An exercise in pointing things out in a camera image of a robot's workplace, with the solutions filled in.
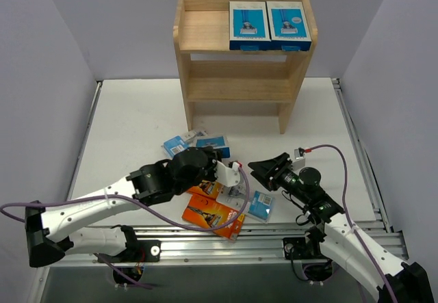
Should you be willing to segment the blue Harry's razor box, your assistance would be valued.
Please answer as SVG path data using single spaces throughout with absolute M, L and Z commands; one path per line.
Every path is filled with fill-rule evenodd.
M 308 51 L 311 35 L 300 1 L 267 1 L 272 50 Z
M 232 51 L 267 51 L 270 30 L 264 1 L 229 2 L 229 49 Z
M 223 159 L 229 159 L 231 157 L 231 149 L 227 137 L 224 135 L 198 137 L 194 142 L 194 146 L 197 148 L 205 148 L 210 146 L 216 150 L 219 150 L 222 153 Z

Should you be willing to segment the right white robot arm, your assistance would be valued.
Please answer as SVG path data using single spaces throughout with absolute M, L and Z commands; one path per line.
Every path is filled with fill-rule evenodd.
M 433 302 L 428 274 L 419 263 L 393 255 L 363 231 L 346 207 L 321 187 L 321 174 L 312 167 L 295 171 L 287 153 L 249 163 L 252 176 L 267 190 L 282 189 L 299 200 L 312 227 L 304 249 L 325 258 L 350 274 L 377 302 Z

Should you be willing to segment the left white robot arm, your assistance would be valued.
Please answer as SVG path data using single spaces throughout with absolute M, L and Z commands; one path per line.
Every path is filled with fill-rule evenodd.
M 137 209 L 150 211 L 203 181 L 230 187 L 240 181 L 238 168 L 225 165 L 218 149 L 187 148 L 74 200 L 29 202 L 24 217 L 29 265 L 44 267 L 67 255 L 87 253 L 131 261 L 140 250 L 133 228 L 95 228 L 96 222 Z

